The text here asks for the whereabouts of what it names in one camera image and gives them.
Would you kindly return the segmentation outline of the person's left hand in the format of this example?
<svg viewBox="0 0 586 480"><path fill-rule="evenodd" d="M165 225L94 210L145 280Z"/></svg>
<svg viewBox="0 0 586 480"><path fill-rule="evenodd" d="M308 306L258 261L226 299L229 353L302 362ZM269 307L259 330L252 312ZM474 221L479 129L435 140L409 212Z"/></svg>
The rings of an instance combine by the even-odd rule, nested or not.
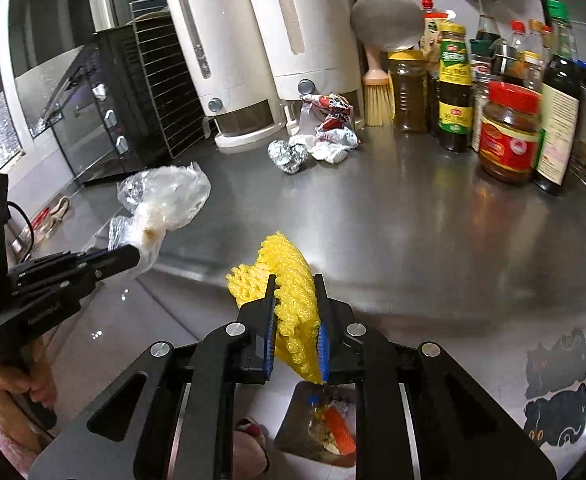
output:
<svg viewBox="0 0 586 480"><path fill-rule="evenodd" d="M43 339L34 340L28 350L31 351L33 361L28 364L26 372L0 363L0 411L7 411L12 405L12 394L22 396L26 393L32 401L43 404L45 408L53 408L57 403L58 390L52 378Z"/></svg>

